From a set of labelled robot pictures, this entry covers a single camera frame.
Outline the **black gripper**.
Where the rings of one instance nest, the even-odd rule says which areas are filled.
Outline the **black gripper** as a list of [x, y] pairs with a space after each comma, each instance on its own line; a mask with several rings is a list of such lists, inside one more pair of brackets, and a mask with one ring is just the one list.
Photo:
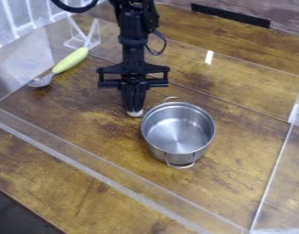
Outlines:
[[151, 87], [168, 86], [167, 66], [153, 65], [144, 60], [144, 48], [121, 47], [121, 63], [108, 67], [99, 67], [97, 87], [121, 89], [121, 100], [128, 112], [141, 111], [147, 90]]

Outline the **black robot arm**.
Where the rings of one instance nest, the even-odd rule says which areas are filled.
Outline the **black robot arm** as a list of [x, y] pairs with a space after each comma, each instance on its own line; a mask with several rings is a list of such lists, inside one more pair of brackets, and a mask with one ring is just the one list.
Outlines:
[[109, 0], [115, 8], [117, 25], [120, 27], [119, 42], [121, 44], [121, 63], [100, 67], [97, 87], [116, 88], [121, 92], [124, 110], [132, 117], [143, 114], [143, 104], [147, 90], [151, 87], [167, 87], [167, 66], [152, 65], [144, 60], [144, 49], [153, 56], [159, 52], [149, 49], [148, 34], [152, 33], [163, 41], [164, 35], [156, 30], [159, 14], [153, 0]]

